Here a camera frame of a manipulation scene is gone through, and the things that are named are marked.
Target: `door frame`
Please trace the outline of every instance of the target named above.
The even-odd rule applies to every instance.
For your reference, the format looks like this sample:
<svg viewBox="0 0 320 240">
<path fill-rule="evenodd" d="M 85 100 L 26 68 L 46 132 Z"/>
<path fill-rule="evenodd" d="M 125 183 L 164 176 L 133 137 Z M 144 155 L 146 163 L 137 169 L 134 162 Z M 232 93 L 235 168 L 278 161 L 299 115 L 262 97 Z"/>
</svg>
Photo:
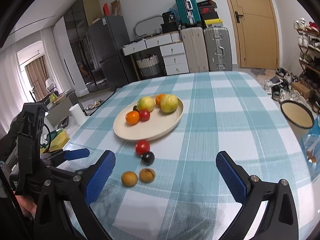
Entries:
<svg viewBox="0 0 320 240">
<path fill-rule="evenodd" d="M 269 0 L 269 1 L 270 1 L 270 4 L 271 4 L 273 19 L 275 21 L 275 26 L 276 26 L 277 67 L 279 67 L 279 64 L 280 64 L 280 47 L 279 47 L 278 24 L 277 24 L 276 13 L 275 13 L 275 9 L 274 9 L 274 6 L 273 6 L 273 2 L 272 2 L 272 0 Z M 239 41 L 239 36 L 238 36 L 238 27 L 237 27 L 237 23 L 236 23 L 236 17 L 235 17 L 235 13 L 234 13 L 234 10 L 233 10 L 233 6 L 232 6 L 232 3 L 231 3 L 231 0 L 227 0 L 227 2 L 228 2 L 229 10 L 230 10 L 231 20 L 232 20 L 232 25 L 233 25 L 233 31 L 234 31 L 235 39 L 236 39 L 237 62 L 238 62 L 239 68 L 241 68 L 240 41 Z"/>
</svg>

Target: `teal suitcase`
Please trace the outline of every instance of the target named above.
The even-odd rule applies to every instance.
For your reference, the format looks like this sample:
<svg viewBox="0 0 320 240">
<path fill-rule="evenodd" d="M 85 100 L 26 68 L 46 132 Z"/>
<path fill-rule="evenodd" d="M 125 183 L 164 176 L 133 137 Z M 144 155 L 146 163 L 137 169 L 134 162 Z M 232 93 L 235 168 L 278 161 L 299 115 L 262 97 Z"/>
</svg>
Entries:
<svg viewBox="0 0 320 240">
<path fill-rule="evenodd" d="M 188 25 L 201 24 L 196 0 L 176 0 L 181 22 Z"/>
</svg>

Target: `black ball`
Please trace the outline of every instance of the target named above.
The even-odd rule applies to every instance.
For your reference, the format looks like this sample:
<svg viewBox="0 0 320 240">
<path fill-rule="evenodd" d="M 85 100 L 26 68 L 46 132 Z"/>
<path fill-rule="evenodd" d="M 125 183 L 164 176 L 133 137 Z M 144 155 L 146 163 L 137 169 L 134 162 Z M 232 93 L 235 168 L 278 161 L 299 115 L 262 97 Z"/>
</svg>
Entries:
<svg viewBox="0 0 320 240">
<path fill-rule="evenodd" d="M 141 160 L 145 165 L 151 165 L 154 160 L 155 160 L 155 155 L 153 152 L 145 152 L 144 154 L 141 155 Z"/>
</svg>

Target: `drawer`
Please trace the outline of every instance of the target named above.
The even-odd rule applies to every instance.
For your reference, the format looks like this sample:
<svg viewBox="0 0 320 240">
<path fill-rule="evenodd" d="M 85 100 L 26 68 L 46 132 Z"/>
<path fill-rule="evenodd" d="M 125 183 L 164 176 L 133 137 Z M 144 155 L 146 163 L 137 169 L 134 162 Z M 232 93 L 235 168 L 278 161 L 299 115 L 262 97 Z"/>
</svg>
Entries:
<svg viewBox="0 0 320 240">
<path fill-rule="evenodd" d="M 154 38 L 146 39 L 146 45 L 148 49 L 169 43 L 172 43 L 170 34 L 159 35 Z"/>
<path fill-rule="evenodd" d="M 164 60 L 164 64 L 166 66 L 187 63 L 187 57 L 186 57 L 186 54 L 184 54 L 184 53 L 166 56 L 166 57 L 163 57 L 163 60 Z"/>
<path fill-rule="evenodd" d="M 122 48 L 125 56 L 147 49 L 145 41 L 138 41 Z"/>
<path fill-rule="evenodd" d="M 189 73 L 189 68 L 187 63 L 165 66 L 165 69 L 167 71 L 168 76 Z"/>
<path fill-rule="evenodd" d="M 185 53 L 183 42 L 178 42 L 178 43 L 173 43 L 173 44 L 169 44 L 166 46 L 161 46 L 160 50 L 161 50 L 161 54 L 163 57 Z"/>
<path fill-rule="evenodd" d="M 178 41 L 180 41 L 180 34 L 179 34 L 179 32 L 171 33 L 171 39 L 172 39 L 172 42 L 178 42 Z"/>
</svg>

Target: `blue gripper pad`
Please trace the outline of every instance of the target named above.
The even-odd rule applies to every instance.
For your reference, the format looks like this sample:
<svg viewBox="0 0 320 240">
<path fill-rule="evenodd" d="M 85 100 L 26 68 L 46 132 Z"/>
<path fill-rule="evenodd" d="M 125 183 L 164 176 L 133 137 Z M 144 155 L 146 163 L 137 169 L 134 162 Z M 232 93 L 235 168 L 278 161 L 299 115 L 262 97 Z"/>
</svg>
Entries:
<svg viewBox="0 0 320 240">
<path fill-rule="evenodd" d="M 63 158 L 67 161 L 81 159 L 84 157 L 88 157 L 90 155 L 90 151 L 87 148 L 79 149 L 79 150 L 73 150 L 73 151 L 66 151 Z"/>
<path fill-rule="evenodd" d="M 92 202 L 97 201 L 107 179 L 111 175 L 116 165 L 116 156 L 112 151 L 108 151 L 108 155 L 99 165 L 95 173 L 91 176 L 84 190 L 84 201 L 89 206 Z"/>
<path fill-rule="evenodd" d="M 217 168 L 235 201 L 243 205 L 247 200 L 247 187 L 222 153 L 226 152 L 219 152 L 217 154 Z"/>
</svg>

